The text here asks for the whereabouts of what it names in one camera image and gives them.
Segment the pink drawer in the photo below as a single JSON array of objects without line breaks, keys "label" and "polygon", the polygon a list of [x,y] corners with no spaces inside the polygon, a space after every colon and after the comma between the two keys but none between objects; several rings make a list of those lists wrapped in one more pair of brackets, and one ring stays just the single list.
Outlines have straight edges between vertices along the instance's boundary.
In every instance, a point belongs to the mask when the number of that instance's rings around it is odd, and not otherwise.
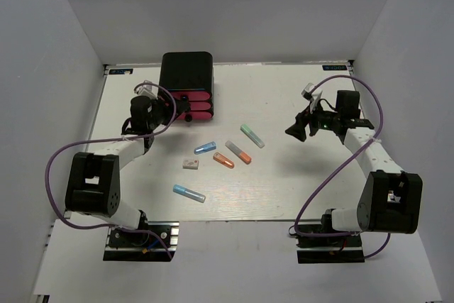
[{"label": "pink drawer", "polygon": [[171,92],[171,95],[176,99],[187,98],[188,101],[208,101],[211,98],[211,93],[205,91],[177,91]]},{"label": "pink drawer", "polygon": [[177,120],[183,120],[186,122],[209,121],[212,117],[213,113],[211,111],[188,111],[179,115]]},{"label": "pink drawer", "polygon": [[190,111],[208,111],[212,108],[210,101],[190,101]]}]

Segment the white staples box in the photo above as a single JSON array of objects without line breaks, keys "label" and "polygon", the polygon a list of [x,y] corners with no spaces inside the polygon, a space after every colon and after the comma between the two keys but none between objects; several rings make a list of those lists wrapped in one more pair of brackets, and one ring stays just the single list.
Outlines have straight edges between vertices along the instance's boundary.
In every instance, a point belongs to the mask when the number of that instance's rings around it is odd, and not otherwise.
[{"label": "white staples box", "polygon": [[194,158],[185,158],[182,162],[182,168],[188,170],[197,170],[199,168],[199,161]]}]

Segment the orange highlighter pen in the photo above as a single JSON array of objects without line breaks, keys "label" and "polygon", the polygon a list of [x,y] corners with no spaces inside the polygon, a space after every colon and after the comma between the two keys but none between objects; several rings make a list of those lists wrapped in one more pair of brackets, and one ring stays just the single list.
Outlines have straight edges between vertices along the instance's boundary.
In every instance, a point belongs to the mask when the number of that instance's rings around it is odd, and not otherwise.
[{"label": "orange highlighter pen", "polygon": [[241,150],[235,143],[232,141],[226,141],[225,146],[229,149],[234,155],[240,158],[246,165],[249,165],[252,161],[252,158],[243,150]]}]

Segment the long blue highlighter pen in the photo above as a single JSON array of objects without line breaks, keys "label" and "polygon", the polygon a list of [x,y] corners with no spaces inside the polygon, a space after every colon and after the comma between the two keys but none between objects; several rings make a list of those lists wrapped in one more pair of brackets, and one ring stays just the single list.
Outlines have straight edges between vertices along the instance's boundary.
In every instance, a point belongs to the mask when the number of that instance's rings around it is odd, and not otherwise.
[{"label": "long blue highlighter pen", "polygon": [[174,185],[173,186],[173,192],[182,195],[186,198],[192,199],[194,201],[197,201],[199,203],[204,203],[206,200],[206,197],[203,194],[200,194],[198,192],[192,191],[190,189],[187,189],[186,187],[183,187],[181,185]]}]

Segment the green highlighter pen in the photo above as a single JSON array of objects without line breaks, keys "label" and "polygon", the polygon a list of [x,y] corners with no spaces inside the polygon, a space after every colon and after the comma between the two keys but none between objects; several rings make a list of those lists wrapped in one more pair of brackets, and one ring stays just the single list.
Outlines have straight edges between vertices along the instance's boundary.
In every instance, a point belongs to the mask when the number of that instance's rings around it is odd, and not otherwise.
[{"label": "green highlighter pen", "polygon": [[242,124],[240,130],[252,141],[258,148],[263,148],[265,143],[262,139],[247,125]]}]

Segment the black drawer cabinet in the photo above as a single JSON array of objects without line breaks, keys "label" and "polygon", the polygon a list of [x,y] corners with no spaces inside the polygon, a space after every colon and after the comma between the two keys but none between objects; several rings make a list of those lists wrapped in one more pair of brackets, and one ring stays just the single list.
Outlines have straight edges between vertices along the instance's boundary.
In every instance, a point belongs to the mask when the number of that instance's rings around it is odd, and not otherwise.
[{"label": "black drawer cabinet", "polygon": [[[162,56],[159,85],[170,94],[177,91],[205,91],[211,93],[214,116],[213,56],[206,51],[169,52]],[[176,102],[189,102],[187,98]]]}]

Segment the pink bottom drawer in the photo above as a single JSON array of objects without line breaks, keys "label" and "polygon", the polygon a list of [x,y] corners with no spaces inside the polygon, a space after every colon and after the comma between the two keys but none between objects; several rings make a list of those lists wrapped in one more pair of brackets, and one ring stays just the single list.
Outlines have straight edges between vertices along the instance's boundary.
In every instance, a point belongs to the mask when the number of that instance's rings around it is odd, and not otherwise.
[{"label": "pink bottom drawer", "polygon": [[183,120],[186,122],[209,121],[212,117],[213,113],[211,111],[188,111],[179,115],[177,120]]}]

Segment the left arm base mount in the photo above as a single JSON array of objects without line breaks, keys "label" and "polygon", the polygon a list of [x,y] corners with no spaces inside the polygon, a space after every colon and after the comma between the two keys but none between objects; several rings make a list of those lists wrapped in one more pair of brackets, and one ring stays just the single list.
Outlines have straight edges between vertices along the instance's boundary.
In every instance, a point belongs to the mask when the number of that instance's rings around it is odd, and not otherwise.
[{"label": "left arm base mount", "polygon": [[[173,257],[177,250],[179,222],[148,222],[145,227],[160,237]],[[103,261],[155,263],[170,262],[171,258],[154,235],[109,229]]]}]

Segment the short blue correction tape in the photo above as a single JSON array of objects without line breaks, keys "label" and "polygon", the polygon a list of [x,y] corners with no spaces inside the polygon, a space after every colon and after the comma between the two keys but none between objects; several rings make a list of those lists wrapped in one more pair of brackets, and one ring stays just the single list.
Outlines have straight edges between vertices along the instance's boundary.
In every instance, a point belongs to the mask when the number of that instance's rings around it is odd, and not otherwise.
[{"label": "short blue correction tape", "polygon": [[216,143],[214,141],[211,141],[209,143],[205,143],[203,145],[200,145],[200,146],[196,147],[194,149],[194,154],[195,155],[199,155],[199,154],[202,154],[202,153],[210,152],[210,151],[215,150],[215,149],[216,149]]}]

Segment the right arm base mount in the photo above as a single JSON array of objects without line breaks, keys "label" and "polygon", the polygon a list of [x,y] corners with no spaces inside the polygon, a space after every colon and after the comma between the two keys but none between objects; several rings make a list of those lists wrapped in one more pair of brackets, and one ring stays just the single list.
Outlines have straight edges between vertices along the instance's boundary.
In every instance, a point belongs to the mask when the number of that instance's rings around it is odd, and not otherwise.
[{"label": "right arm base mount", "polygon": [[359,235],[328,238],[303,237],[288,229],[289,236],[297,240],[298,264],[364,263],[362,239]]}]

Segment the short orange correction tape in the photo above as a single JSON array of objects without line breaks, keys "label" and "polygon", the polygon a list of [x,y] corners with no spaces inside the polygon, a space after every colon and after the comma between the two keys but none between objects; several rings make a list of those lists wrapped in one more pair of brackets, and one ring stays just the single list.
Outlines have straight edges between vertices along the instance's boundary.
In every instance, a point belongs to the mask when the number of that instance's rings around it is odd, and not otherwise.
[{"label": "short orange correction tape", "polygon": [[221,153],[214,153],[213,159],[229,169],[233,169],[235,167],[234,162]]}]

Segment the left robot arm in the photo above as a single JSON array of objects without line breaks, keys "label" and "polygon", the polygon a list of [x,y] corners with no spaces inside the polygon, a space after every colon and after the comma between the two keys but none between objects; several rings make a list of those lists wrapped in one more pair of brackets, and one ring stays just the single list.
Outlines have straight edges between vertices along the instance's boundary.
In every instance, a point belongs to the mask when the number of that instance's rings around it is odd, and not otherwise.
[{"label": "left robot arm", "polygon": [[133,245],[146,243],[150,228],[143,223],[142,211],[121,198],[121,169],[149,151],[156,128],[169,126],[189,110],[186,97],[175,99],[163,89],[157,97],[142,87],[131,99],[130,116],[121,128],[122,138],[93,153],[74,155],[65,196],[66,210],[126,228],[126,238]]}]

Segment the pink top drawer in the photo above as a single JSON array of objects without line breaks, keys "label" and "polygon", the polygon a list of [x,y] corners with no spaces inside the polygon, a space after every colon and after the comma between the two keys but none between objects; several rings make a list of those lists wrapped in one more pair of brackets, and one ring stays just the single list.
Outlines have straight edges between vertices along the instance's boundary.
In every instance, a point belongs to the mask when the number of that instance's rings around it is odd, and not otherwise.
[{"label": "pink top drawer", "polygon": [[187,98],[188,101],[208,101],[211,98],[211,93],[205,91],[177,91],[171,92],[171,95],[176,99]]}]

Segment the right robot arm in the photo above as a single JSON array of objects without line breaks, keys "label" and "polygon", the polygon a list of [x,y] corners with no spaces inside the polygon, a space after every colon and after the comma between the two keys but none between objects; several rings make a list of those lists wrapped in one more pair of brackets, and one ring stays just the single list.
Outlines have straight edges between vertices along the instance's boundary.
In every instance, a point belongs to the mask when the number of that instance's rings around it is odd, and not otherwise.
[{"label": "right robot arm", "polygon": [[309,105],[298,113],[285,132],[304,142],[320,130],[331,131],[352,153],[365,175],[366,183],[353,208],[328,209],[321,227],[311,233],[300,228],[300,236],[321,236],[337,245],[345,236],[361,232],[405,233],[416,231],[419,222],[423,181],[418,174],[405,172],[393,161],[376,136],[372,123],[360,116],[360,94],[340,90],[336,105],[323,109],[320,91],[303,91]]}]

